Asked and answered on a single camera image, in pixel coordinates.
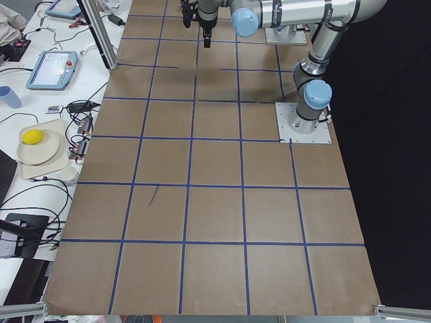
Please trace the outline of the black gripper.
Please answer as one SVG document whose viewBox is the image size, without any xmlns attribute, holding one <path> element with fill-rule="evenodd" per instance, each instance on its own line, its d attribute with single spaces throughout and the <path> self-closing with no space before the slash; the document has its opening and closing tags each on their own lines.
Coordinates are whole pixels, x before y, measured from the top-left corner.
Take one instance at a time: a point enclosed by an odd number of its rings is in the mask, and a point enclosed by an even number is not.
<svg viewBox="0 0 431 323">
<path fill-rule="evenodd" d="M 191 22 L 194 20 L 195 15 L 195 2 L 190 3 L 189 0 L 181 1 L 181 8 L 183 14 L 183 24 L 185 28 L 190 28 Z M 203 9 L 198 7 L 197 19 L 199 25 L 203 28 L 203 46 L 205 48 L 211 47 L 212 30 L 216 26 L 216 9 Z"/>
</svg>

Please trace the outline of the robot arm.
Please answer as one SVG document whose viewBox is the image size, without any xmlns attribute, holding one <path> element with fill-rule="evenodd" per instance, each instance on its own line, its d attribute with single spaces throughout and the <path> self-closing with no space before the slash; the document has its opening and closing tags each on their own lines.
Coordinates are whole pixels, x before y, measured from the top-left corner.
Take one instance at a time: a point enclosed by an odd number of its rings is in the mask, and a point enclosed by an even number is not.
<svg viewBox="0 0 431 323">
<path fill-rule="evenodd" d="M 307 57 L 293 70 L 300 96 L 294 116 L 301 125 L 310 125 L 318 119 L 321 109 L 313 110 L 304 97 L 308 84 L 324 75 L 332 52 L 349 26 L 374 16 L 385 1 L 182 1 L 181 5 L 183 24 L 189 27 L 192 21 L 199 22 L 206 48 L 211 46 L 211 32 L 221 7 L 230 9 L 232 27 L 242 38 L 252 36 L 259 28 L 283 30 L 297 24 L 317 24 Z"/>
</svg>

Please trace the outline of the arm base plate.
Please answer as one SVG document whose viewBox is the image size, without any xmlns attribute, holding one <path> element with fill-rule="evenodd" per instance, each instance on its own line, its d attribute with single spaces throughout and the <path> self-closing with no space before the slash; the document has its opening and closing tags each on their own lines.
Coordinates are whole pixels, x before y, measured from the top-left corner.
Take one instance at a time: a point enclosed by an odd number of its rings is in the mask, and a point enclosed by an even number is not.
<svg viewBox="0 0 431 323">
<path fill-rule="evenodd" d="M 316 120 L 304 120 L 297 114 L 297 103 L 276 102 L 277 127 L 280 143 L 331 144 L 325 112 Z"/>
<path fill-rule="evenodd" d="M 286 44 L 306 46 L 307 40 L 302 24 L 285 26 L 282 29 L 266 28 L 266 42 L 269 44 Z"/>
</svg>

